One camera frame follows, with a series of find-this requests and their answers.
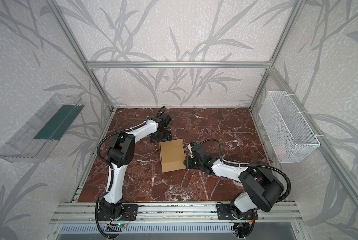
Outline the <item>black connector box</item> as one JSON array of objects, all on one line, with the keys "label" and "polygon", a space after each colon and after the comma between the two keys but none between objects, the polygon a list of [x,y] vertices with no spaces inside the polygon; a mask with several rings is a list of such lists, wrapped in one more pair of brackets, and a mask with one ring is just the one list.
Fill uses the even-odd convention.
[{"label": "black connector box", "polygon": [[231,229],[233,235],[238,239],[245,239],[252,232],[250,224],[234,224]]}]

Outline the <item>green circuit board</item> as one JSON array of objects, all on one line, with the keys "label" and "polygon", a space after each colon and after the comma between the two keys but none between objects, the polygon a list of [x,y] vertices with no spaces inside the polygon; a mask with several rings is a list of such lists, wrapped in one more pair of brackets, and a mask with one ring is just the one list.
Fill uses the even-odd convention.
[{"label": "green circuit board", "polygon": [[122,229],[127,228],[129,223],[109,223],[106,226],[107,232],[121,232]]}]

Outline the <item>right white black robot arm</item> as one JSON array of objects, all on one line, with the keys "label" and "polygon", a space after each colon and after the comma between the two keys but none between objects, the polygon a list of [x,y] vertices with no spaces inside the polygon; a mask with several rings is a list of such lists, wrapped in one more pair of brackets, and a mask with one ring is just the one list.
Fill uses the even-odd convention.
[{"label": "right white black robot arm", "polygon": [[198,169],[214,177],[222,177],[240,182],[244,192],[235,197],[230,208],[236,219],[242,214],[260,209],[269,212],[275,203],[283,201],[291,191],[291,182],[281,170],[261,164],[229,162],[222,158],[211,157],[202,143],[188,145],[190,155],[184,161],[187,169]]}]

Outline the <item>clear plastic wall bin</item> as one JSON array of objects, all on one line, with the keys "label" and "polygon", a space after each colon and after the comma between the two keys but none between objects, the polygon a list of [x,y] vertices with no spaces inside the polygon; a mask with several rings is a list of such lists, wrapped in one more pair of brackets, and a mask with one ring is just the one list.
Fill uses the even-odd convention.
[{"label": "clear plastic wall bin", "polygon": [[85,105],[81,97],[54,94],[1,148],[10,163],[43,163]]}]

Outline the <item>aluminium frame enclosure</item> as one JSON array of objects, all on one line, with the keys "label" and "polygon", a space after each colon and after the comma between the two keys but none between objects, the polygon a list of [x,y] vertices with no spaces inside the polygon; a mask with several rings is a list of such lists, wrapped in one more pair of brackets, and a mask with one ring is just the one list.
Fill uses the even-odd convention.
[{"label": "aluminium frame enclosure", "polygon": [[[83,68],[83,72],[86,73],[94,84],[95,88],[99,91],[100,95],[106,101],[109,109],[113,109],[113,105],[109,101],[108,96],[103,90],[103,87],[100,85],[99,81],[95,77],[90,68],[90,64],[94,66],[94,68],[261,68],[265,69],[265,75],[261,80],[260,86],[255,94],[253,99],[254,102],[258,100],[259,94],[262,91],[264,85],[268,77],[272,77],[274,81],[277,83],[277,86],[287,92],[293,101],[293,103],[297,106],[301,111],[305,110],[305,107],[299,101],[297,96],[295,96],[293,90],[289,87],[289,85],[285,82],[284,78],[280,75],[279,71],[275,67],[276,60],[278,59],[282,48],[286,43],[286,39],[290,36],[292,28],[295,26],[297,19],[299,18],[302,9],[305,5],[305,1],[295,1],[291,15],[287,20],[286,26],[281,34],[281,38],[277,43],[275,52],[273,56],[267,62],[159,62],[159,61],[149,61],[149,62],[89,62],[86,60],[83,55],[83,51],[78,46],[76,38],[73,36],[72,30],[67,24],[63,13],[57,4],[56,1],[46,1],[45,4],[48,8],[49,13],[54,17],[58,26],[61,28],[63,34],[71,45],[73,51],[78,57],[80,62],[80,66]],[[352,199],[354,205],[358,208],[358,181],[356,178],[350,173],[350,170],[345,166],[343,161],[339,158],[339,155],[335,152],[332,145],[327,140],[326,136],[323,135],[322,131],[313,121],[312,117],[308,114],[304,115],[307,123],[310,125],[313,133],[319,135],[319,140],[321,141],[320,151],[325,158],[326,162],[332,169],[332,172],[336,175],[337,179],[340,181],[344,189],[346,190],[348,196]]]}]

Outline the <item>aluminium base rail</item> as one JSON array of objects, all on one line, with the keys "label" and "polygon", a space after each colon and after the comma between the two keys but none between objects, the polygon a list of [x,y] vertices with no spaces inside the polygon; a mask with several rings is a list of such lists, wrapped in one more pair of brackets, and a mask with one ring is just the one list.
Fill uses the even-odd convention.
[{"label": "aluminium base rail", "polygon": [[[216,202],[143,202],[137,203],[138,209],[132,224],[142,223],[216,223],[218,213]],[[95,223],[94,203],[59,204],[51,224]],[[256,222],[301,222],[302,216],[295,202],[280,202],[266,213],[257,210]]]}]

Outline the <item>brown cardboard box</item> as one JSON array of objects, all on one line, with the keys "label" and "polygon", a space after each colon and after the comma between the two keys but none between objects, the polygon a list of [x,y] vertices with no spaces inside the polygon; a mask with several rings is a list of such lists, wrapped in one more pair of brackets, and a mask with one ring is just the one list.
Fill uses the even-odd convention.
[{"label": "brown cardboard box", "polygon": [[183,170],[186,168],[184,161],[187,158],[182,139],[161,142],[159,143],[159,148],[163,173]]}]

